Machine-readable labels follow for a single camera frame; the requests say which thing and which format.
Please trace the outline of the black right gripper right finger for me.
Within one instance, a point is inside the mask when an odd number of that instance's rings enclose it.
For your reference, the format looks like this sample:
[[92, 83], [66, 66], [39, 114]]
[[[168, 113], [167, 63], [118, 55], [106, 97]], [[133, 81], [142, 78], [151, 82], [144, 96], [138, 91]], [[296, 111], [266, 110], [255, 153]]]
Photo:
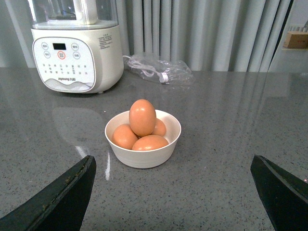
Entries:
[[308, 229], [308, 184], [263, 156], [250, 167], [259, 198], [276, 231]]

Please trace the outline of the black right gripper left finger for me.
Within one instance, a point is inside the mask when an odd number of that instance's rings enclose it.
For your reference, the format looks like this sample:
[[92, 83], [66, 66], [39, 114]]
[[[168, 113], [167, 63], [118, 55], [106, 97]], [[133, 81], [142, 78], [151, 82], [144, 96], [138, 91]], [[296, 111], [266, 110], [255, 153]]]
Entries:
[[0, 219], [2, 231], [78, 231], [92, 193], [96, 161], [86, 156]]

